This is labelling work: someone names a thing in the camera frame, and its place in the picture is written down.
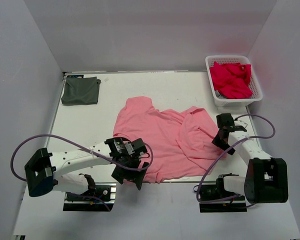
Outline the pink t-shirt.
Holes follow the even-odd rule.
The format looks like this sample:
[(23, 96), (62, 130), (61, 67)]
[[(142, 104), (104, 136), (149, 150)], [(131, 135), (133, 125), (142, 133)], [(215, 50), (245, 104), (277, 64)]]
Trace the pink t-shirt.
[(153, 151), (153, 162), (144, 181), (161, 183), (182, 177), (202, 176), (223, 152), (212, 141), (218, 132), (204, 108), (182, 112), (159, 111), (149, 97), (126, 100), (114, 125), (113, 136), (141, 138)]

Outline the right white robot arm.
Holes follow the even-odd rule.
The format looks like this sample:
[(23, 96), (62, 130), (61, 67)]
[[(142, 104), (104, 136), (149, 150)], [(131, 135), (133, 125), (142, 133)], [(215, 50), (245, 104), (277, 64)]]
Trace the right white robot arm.
[(263, 151), (238, 125), (230, 113), (216, 116), (218, 132), (212, 143), (227, 154), (238, 154), (247, 164), (245, 176), (221, 174), (216, 180), (216, 195), (226, 200), (233, 194), (244, 196), (251, 204), (285, 203), (289, 198), (287, 164)]

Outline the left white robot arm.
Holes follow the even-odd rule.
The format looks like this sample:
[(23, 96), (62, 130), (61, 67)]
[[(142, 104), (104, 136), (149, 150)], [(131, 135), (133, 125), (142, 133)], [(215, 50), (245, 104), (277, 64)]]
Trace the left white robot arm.
[(24, 166), (28, 194), (41, 197), (52, 191), (68, 192), (89, 200), (97, 196), (94, 179), (81, 170), (113, 164), (111, 177), (118, 183), (133, 182), (141, 189), (147, 169), (153, 160), (151, 147), (141, 138), (130, 141), (113, 137), (91, 147), (49, 152), (38, 149)]

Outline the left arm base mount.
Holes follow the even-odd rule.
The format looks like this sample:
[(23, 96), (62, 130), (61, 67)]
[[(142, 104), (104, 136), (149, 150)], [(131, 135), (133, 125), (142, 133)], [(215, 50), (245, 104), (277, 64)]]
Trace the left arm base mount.
[(116, 199), (115, 183), (97, 183), (94, 190), (81, 195), (66, 193), (64, 212), (110, 212)]

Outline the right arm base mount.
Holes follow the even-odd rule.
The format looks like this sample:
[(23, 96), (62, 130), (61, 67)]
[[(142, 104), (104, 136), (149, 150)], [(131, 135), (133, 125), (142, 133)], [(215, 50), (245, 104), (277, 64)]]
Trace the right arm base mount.
[[(232, 173), (219, 175), (215, 183), (202, 184), (199, 189), (199, 198), (202, 201), (212, 201), (234, 196), (234, 192), (224, 188), (224, 177), (233, 176)], [(200, 213), (240, 213), (247, 212), (244, 196), (232, 197), (227, 200), (202, 204), (199, 203)]]

